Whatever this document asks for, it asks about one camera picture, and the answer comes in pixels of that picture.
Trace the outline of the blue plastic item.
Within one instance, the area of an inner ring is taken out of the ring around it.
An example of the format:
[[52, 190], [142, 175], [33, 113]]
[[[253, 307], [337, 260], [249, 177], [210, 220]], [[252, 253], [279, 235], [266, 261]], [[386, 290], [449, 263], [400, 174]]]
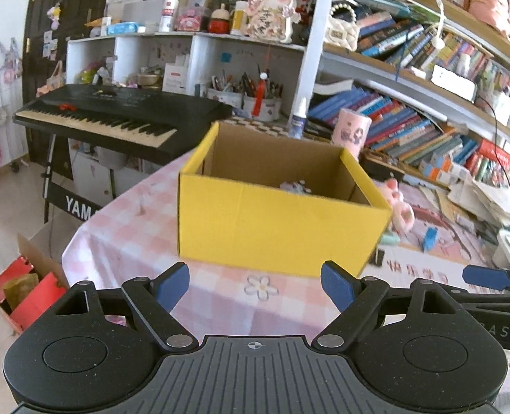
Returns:
[[436, 227], [428, 227], [425, 236], [422, 239], [422, 251], [427, 253], [435, 247], [438, 236], [438, 229]]

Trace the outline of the black binder clip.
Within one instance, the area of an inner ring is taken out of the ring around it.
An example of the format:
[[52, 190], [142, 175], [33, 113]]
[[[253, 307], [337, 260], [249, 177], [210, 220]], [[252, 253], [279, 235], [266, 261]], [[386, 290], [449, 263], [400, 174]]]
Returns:
[[383, 260], [385, 256], [385, 251], [380, 248], [376, 248], [373, 252], [373, 264], [377, 267], [381, 267], [383, 265]]

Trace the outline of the small purple figurine toy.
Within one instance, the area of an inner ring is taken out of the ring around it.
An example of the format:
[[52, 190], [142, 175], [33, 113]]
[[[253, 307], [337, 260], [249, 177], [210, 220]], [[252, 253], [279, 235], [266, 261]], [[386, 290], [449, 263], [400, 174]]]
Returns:
[[280, 184], [279, 188], [296, 195], [311, 195], [313, 193], [312, 190], [306, 186], [304, 180], [285, 181]]

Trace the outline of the stack of papers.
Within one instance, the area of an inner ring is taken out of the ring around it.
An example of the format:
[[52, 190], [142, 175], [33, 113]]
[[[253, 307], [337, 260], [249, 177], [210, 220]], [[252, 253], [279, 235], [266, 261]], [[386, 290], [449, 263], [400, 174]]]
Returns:
[[458, 180], [449, 186], [448, 199], [496, 227], [510, 228], [510, 190], [474, 180]]

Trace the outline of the pink cartoon desk mat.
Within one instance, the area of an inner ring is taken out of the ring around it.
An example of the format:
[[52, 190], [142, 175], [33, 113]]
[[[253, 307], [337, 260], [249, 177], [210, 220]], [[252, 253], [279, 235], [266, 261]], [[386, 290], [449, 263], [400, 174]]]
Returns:
[[[155, 278], [178, 262], [176, 199], [181, 157], [117, 197], [84, 223], [62, 255], [69, 284], [90, 280], [99, 289], [115, 288], [135, 277]], [[431, 193], [402, 185], [418, 219], [400, 245], [384, 246], [383, 265], [367, 265], [392, 287], [430, 278], [477, 292], [461, 277], [464, 265], [491, 265], [493, 246], [430, 202]], [[428, 227], [436, 227], [435, 247], [422, 251]], [[338, 314], [316, 278], [272, 274], [188, 262], [187, 293], [172, 315], [198, 338], [205, 335], [305, 335], [313, 338]]]

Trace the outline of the pink plush toy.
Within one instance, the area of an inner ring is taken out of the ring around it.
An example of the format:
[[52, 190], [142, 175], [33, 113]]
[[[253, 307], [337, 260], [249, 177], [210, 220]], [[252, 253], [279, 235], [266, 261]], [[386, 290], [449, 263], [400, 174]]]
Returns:
[[399, 235], [410, 232], [415, 224], [416, 217], [413, 207], [404, 200], [399, 182], [395, 178], [389, 178], [384, 182], [378, 182], [377, 188], [391, 207], [392, 228]]

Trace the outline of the dark wooden box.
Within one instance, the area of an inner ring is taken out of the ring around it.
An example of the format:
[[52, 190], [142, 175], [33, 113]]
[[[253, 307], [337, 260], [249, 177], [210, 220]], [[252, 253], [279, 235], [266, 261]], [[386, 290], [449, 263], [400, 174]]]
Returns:
[[370, 178], [380, 182], [390, 178], [402, 181], [406, 175], [401, 168], [390, 165], [379, 157], [364, 155], [360, 158], [360, 165]]

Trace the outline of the yellow cardboard box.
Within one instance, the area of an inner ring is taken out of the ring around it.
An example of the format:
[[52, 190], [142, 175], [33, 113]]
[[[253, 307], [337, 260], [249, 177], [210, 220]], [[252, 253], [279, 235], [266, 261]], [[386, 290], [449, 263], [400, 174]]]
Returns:
[[[311, 195], [279, 188], [304, 180]], [[181, 257], [316, 277], [331, 260], [357, 276], [391, 207], [351, 153], [217, 122], [178, 178]]]

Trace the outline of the pink cylindrical canister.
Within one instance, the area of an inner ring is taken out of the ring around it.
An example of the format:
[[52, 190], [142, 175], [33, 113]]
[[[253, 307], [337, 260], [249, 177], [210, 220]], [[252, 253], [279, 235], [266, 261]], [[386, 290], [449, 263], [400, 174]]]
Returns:
[[358, 160], [371, 124], [370, 117], [342, 108], [331, 135], [331, 143], [347, 149]]

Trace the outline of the black electronic keyboard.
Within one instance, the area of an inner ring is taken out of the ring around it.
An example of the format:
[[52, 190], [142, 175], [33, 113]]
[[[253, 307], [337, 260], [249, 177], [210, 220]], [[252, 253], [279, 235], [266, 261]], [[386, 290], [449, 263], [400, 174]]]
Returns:
[[165, 166], [231, 115], [232, 107], [203, 97], [67, 84], [24, 105], [13, 121]]

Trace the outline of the white spray bottle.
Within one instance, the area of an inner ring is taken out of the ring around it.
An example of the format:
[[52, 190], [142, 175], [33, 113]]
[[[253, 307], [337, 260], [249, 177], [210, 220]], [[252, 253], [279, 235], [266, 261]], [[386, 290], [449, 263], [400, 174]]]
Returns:
[[302, 139], [307, 119], [307, 99], [302, 98], [297, 110], [292, 114], [289, 124], [289, 137]]

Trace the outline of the checkered chess board box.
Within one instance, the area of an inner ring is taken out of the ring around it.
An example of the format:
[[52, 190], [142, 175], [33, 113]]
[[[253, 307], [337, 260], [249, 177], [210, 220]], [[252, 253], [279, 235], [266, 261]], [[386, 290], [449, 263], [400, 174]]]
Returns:
[[243, 126], [256, 132], [266, 133], [272, 137], [288, 136], [288, 131], [284, 127], [272, 124], [271, 122], [257, 121], [239, 116], [231, 116], [230, 118], [224, 120], [224, 122], [226, 124]]

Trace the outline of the white digital clock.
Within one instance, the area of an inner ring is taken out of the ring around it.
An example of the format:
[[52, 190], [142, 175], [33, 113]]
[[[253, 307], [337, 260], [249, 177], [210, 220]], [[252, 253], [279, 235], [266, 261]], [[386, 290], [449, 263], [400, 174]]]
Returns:
[[433, 66], [431, 82], [466, 101], [474, 103], [476, 100], [477, 85], [470, 79], [459, 76], [442, 66]]

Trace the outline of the white pen holder cup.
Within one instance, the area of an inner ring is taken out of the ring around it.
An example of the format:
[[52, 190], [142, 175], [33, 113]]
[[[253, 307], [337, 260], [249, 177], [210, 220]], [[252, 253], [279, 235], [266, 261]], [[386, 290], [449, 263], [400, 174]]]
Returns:
[[243, 106], [243, 94], [241, 92], [223, 92], [210, 88], [206, 91], [206, 96], [234, 108]]

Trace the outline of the pink cat ornament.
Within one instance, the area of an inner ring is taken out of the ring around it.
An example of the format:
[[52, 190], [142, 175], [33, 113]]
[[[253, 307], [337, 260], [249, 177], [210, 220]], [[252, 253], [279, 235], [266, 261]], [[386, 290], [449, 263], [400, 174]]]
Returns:
[[301, 15], [296, 0], [249, 0], [247, 2], [246, 34], [261, 41], [289, 44], [293, 25]]

